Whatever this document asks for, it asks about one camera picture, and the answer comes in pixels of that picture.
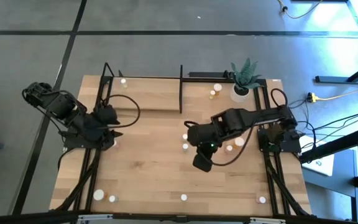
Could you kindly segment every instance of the white bottle cap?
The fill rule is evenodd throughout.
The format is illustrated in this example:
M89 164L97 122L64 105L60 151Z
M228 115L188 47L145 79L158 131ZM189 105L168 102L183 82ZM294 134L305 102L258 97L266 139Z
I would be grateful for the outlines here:
M259 202L260 203L266 203L266 198L265 197L259 197Z
M244 145L244 139L241 137L238 137L234 140L234 144L236 144L236 146L242 146L242 145Z
M215 91L221 91L221 90L222 90L222 85L221 85L221 84L218 84L218 83L215 84L215 85L214 85L214 90L215 90Z
M233 146L230 146L230 145L226 146L226 150L231 152L233 150Z
M114 196L114 195L112 195L112 196L109 197L109 201L110 201L110 202L116 202L116 201L117 201L117 197Z
M186 200L187 200L187 195L182 194L182 195L180 196L180 199L181 199L182 201L186 201Z
M104 192L101 189L95 190L93 193L93 199L102 200L104 198Z

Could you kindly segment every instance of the wooden table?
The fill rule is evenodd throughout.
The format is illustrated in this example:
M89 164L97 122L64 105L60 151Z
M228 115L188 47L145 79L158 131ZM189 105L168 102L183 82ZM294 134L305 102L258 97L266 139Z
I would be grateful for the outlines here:
M85 75L78 99L88 107L94 106L100 76ZM124 133L117 138L119 147L101 153L95 189L116 195L119 201L93 201L92 212L187 214L187 215L272 215L269 187L263 155L259 151L256 127L241 157L226 167L214 166L205 173L192 166L195 147L183 152L182 134L187 128L186 120L210 123L210 117L228 108L256 110L254 93L250 91L244 103L230 99L232 83L222 83L223 90L213 100L209 91L214 83L183 83L183 112L179 113L179 79L127 78L128 87L120 85L114 78L112 94L133 97L142 108L140 120L133 126L122 128ZM267 80L268 92L272 88L282 89L280 80ZM261 104L264 105L262 90ZM279 103L284 103L279 92L275 92ZM136 116L135 106L112 98L117 108L119 121L127 124ZM234 154L220 149L213 156L214 162L230 161ZM84 150L67 154L60 166L50 208L58 207L80 175ZM301 165L289 153L281 153L285 183L296 201L307 212L311 212ZM84 207L87 186L84 188L81 207ZM275 186L279 212L283 213L280 190ZM180 195L188 200L182 202ZM267 203L257 202L263 196Z

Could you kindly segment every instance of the concrete floor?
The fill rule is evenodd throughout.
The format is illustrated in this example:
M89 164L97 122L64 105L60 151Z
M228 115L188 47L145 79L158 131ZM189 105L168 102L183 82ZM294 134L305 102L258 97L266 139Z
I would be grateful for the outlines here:
M311 6L284 2L292 14L301 14ZM80 0L0 0L0 30L71 30L80 3ZM279 4L273 0L117 0L114 4L97 0L88 1L79 30L358 31L345 3L322 3L313 13L297 20L282 16L279 11ZM22 100L20 92L32 82L54 83L68 38L0 35L0 141L5 143L0 150L0 215L10 211L41 119L41 114ZM114 72L120 69L125 76L178 77L181 64L184 74L220 72L229 70L230 62L242 63L247 57L259 61L257 73L264 78L282 79L289 101L298 100L309 91L329 97L358 89L358 86L313 83L316 75L349 76L358 71L358 36L343 35L77 36L62 89L76 95L82 76L99 75L104 62L109 62ZM294 113L298 120L305 119L301 108ZM319 126L354 113L358 113L358 93L311 105L310 122ZM353 130L347 128L340 134ZM24 213L48 210L61 153L62 142L55 127L50 126ZM307 189L312 211L318 217L351 217L349 197L310 184Z

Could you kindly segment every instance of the yellow cable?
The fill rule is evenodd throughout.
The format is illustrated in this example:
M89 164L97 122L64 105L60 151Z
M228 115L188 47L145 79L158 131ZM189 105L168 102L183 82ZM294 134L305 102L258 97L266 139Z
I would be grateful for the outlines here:
M333 100L333 99L336 99L336 98L339 98L339 97L342 97L342 96L347 96L347 95L350 95L352 93L357 93L358 90L355 90L355 91L352 91L352 92L349 92L349 93L345 93L345 94L342 94L342 95L339 95L339 96L333 96L333 97L330 97L330 98L319 98L316 96L316 100Z
M284 2L283 2L282 0L277 0L277 1L280 3L281 8L283 9L283 8L285 7ZM289 13L287 12L288 9L286 9L286 10L284 10L284 11L285 11L285 13L287 14L287 16L288 16L289 18L299 19L299 18L301 18L301 17L307 15L307 14L308 14L309 12L311 12L313 9L315 9L322 1L323 1L323 0L320 0L320 2L318 2L316 5L314 5L313 7L311 7L311 8L309 9L309 11L307 11L305 14L300 15L300 16L291 16L291 15L289 15Z

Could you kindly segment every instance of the potted plant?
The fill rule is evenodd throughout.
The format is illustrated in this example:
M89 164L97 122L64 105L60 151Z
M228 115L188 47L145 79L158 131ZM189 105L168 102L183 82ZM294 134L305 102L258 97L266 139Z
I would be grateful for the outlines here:
M256 69L257 62L251 64L249 58L242 66L241 71L237 71L236 66L231 63L231 68L233 69L232 78L234 80L233 89L231 91L230 97L233 101L241 103L246 100L246 97L249 93L249 90L259 87L259 83L256 82L256 79L260 75L255 75L254 72Z

